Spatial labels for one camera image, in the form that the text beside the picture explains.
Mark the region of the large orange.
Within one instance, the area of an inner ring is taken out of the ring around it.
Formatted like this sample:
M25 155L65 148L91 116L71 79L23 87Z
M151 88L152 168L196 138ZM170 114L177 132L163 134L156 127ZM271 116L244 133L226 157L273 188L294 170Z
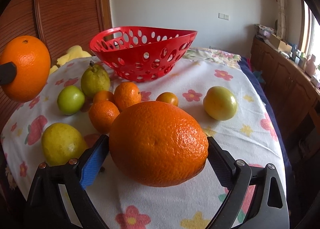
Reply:
M51 58L46 45L36 37L18 36L7 43L1 53L1 64L12 62L17 69L13 82L2 86L13 101L33 100L46 85Z
M208 139L199 123L174 105L150 101L125 109L115 119L109 148L128 178L152 187L170 187L199 174Z

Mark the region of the yellow pear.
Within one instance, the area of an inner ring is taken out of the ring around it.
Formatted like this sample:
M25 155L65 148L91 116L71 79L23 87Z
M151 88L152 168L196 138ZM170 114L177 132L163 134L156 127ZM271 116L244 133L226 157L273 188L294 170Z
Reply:
M41 138L44 157L49 165L64 165L71 158L79 158L88 145L81 133L71 125L53 123Z

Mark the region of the green apple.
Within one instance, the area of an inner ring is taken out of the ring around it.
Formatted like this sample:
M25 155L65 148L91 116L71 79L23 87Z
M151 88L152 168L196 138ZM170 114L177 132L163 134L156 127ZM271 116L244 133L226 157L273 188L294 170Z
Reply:
M64 115L77 113L84 103L84 93L74 85L65 87L57 97L57 106Z

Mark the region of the green pear with stem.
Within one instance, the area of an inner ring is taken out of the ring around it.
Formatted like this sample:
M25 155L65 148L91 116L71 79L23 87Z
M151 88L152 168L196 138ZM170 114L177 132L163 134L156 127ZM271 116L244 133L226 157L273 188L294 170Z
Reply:
M81 77L81 89L84 94L93 99L96 93L108 91L110 88L110 78L102 65L90 61L89 67Z

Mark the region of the yellow-green apple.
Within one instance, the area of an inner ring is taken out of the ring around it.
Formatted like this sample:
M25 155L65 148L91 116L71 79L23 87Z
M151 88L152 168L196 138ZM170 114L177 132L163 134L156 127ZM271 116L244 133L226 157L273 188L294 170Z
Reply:
M204 110L215 120L224 121L233 118L238 109L236 97L222 86L211 87L203 99Z

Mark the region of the yellow Pikachu plush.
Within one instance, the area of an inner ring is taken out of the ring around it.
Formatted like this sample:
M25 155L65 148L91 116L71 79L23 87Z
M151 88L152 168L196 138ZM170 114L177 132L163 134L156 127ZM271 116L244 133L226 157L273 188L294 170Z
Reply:
M83 50L81 46L75 45L69 48L65 55L57 59L56 65L53 65L49 71L49 74L54 73L59 67L65 65L66 63L78 59L78 58L88 58L91 57L90 53Z

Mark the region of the wooden wardrobe door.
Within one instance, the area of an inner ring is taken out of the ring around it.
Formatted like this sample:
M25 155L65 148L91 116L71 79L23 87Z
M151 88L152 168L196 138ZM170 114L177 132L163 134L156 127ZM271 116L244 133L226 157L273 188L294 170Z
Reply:
M91 52L91 39L111 26L110 0L11 0L1 14L1 50L16 37L33 36L55 65L72 46Z

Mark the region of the mandarin orange front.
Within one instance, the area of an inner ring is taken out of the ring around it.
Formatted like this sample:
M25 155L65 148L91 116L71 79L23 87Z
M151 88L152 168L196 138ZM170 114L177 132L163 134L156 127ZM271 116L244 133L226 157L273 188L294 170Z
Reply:
M108 134L112 123L120 114L116 105L108 100L93 103L88 116L93 127L102 134Z

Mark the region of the mandarin orange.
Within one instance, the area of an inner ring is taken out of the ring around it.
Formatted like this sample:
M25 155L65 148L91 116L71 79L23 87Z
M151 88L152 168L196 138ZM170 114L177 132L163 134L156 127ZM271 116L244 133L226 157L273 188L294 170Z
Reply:
M123 82L114 91L114 101L119 111L124 111L142 101L138 86L133 82Z
M102 134L108 134L112 123L120 114L116 105L108 100L93 103L88 116L93 127Z

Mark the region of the white floral fruit towel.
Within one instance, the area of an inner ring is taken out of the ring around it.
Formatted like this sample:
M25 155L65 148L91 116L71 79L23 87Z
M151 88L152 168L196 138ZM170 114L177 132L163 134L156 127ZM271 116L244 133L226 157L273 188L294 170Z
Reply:
M96 57L74 59L52 73L41 93L14 111L5 125L1 142L7 160L5 178L9 192L25 199L38 165L45 160L41 137L54 123L65 123L83 136L96 136L88 112L63 115L57 96L70 85L80 86L90 62ZM132 142L140 132L143 138L164 136L167 129L189 118L188 125L200 128L235 159L255 167L272 163L281 183L286 182L285 159L274 118L248 75L205 61L180 59L159 79L139 83L142 105L152 104L163 92L178 97L178 105L163 105L134 115L134 126L121 126L126 140ZM226 197L210 164L193 178L170 187L142 185L124 175L112 157L104 161L104 171L86 188L98 213L110 228L205 228Z

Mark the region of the small mandarin hidden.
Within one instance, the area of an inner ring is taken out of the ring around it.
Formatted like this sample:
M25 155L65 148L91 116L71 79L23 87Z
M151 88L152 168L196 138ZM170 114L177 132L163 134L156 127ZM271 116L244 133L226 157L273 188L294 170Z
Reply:
M110 91L103 90L103 91L97 92L93 97L94 104L100 101L105 101L105 100L114 103L113 93Z

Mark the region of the wooden sideboard cabinet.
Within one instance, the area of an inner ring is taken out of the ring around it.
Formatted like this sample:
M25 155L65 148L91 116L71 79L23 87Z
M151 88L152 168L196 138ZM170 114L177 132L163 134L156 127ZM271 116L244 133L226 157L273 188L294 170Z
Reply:
M250 63L260 71L265 95L272 107L288 150L298 147L302 157L319 152L319 89L291 60L254 37Z

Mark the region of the mandarin orange upper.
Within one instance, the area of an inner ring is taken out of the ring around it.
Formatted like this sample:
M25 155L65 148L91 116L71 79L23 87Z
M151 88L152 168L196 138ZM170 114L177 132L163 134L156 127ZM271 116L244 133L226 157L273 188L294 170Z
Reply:
M114 91L114 101L119 111L124 111L142 101L138 86L133 82L123 82Z

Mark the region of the red perforated plastic basket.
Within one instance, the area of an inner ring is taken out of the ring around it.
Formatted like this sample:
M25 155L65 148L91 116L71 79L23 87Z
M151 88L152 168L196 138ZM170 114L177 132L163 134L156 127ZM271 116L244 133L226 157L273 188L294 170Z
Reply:
M167 75L196 36L195 30L122 26L97 34L89 47L119 77L141 83Z

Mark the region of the pink kettle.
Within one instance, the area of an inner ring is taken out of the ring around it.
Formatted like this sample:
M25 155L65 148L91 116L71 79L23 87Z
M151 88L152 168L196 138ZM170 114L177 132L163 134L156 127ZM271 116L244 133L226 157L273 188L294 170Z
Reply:
M312 77L316 71L315 62L316 62L316 56L312 54L305 66L305 73L310 77Z

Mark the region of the small mandarin separate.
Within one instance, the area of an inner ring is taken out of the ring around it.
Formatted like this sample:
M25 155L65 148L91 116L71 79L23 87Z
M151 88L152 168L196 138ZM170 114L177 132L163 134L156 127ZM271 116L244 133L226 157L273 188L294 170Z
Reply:
M160 94L156 98L156 101L172 104L174 106L178 106L178 97L174 93L171 93L171 92L164 92L164 93Z

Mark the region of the floral bed quilt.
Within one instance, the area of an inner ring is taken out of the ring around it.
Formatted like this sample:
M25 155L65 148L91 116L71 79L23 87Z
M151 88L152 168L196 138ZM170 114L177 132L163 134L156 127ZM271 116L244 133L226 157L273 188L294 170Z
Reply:
M240 69L238 62L241 60L241 56L223 50L197 47L189 48L184 53L183 58L192 61L207 61L228 66L230 68Z

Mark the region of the cardboard box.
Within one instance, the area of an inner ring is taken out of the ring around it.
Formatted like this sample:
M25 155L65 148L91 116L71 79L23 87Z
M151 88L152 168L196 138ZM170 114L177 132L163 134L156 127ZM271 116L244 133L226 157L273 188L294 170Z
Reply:
M268 40L277 50L285 53L291 52L292 46L283 41L280 37L271 34Z

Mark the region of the window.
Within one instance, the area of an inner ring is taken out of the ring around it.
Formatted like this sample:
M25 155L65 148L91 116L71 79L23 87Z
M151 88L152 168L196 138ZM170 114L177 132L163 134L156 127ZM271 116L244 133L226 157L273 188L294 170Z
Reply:
M319 65L319 23L307 5L302 0L302 38L301 51L309 58L311 55L316 57L316 65Z

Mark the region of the white wall switch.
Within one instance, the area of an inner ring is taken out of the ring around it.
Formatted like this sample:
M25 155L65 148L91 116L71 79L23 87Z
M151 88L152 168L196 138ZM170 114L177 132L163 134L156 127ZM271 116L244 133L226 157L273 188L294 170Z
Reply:
M229 16L223 13L219 13L218 18L222 20L227 20L227 21L229 20Z

